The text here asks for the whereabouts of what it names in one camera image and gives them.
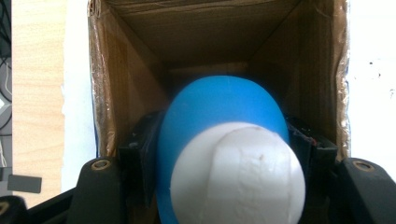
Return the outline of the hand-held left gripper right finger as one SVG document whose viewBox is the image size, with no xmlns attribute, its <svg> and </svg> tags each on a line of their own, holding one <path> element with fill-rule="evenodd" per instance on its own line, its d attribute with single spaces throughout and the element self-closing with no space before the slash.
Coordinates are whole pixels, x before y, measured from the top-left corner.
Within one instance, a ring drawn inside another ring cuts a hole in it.
<svg viewBox="0 0 396 224">
<path fill-rule="evenodd" d="M 286 116 L 290 147 L 304 172 L 306 194 L 299 224 L 330 224 L 329 182 L 338 147 L 303 120 Z"/>
</svg>

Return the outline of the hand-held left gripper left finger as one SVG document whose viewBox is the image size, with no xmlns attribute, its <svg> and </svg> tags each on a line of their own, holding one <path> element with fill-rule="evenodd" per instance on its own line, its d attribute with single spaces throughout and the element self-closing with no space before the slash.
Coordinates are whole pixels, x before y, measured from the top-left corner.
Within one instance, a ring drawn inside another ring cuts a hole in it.
<svg viewBox="0 0 396 224">
<path fill-rule="evenodd" d="M 143 116 L 118 147 L 128 205 L 150 207 L 156 183 L 156 154 L 164 112 Z"/>
</svg>

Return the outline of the blue bottle with white cap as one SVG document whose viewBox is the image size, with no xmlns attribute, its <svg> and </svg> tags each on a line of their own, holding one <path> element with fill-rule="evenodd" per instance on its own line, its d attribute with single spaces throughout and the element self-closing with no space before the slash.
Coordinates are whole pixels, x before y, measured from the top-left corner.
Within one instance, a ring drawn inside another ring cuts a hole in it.
<svg viewBox="0 0 396 224">
<path fill-rule="evenodd" d="M 162 224 L 298 224 L 304 173 L 273 97 L 240 77 L 183 89 L 161 127 L 156 193 Z"/>
</svg>

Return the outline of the blue cardboard box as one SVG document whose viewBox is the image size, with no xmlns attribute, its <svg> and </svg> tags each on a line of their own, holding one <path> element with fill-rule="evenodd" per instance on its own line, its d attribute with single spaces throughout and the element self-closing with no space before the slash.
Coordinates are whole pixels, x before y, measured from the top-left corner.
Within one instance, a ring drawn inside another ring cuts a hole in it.
<svg viewBox="0 0 396 224">
<path fill-rule="evenodd" d="M 348 0 L 88 0 L 97 149 L 192 80 L 246 76 L 350 153 Z"/>
</svg>

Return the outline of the white table mat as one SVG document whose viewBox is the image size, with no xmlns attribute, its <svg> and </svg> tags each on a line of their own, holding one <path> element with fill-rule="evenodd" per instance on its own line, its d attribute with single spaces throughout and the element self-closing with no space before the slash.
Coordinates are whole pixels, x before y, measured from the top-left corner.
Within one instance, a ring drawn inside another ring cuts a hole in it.
<svg viewBox="0 0 396 224">
<path fill-rule="evenodd" d="M 61 191 L 96 156 L 89 66 L 89 0 L 66 0 L 64 164 Z M 396 0 L 347 0 L 349 152 L 381 165 L 396 181 Z"/>
</svg>

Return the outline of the grey table edge clip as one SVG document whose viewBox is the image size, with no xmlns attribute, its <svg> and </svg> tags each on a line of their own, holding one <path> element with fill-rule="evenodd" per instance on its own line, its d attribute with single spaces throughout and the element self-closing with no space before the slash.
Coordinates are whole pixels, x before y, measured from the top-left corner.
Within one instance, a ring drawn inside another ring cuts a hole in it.
<svg viewBox="0 0 396 224">
<path fill-rule="evenodd" d="M 27 175 L 9 175 L 7 181 L 7 189 L 11 191 L 40 193 L 42 186 L 42 178 Z"/>
</svg>

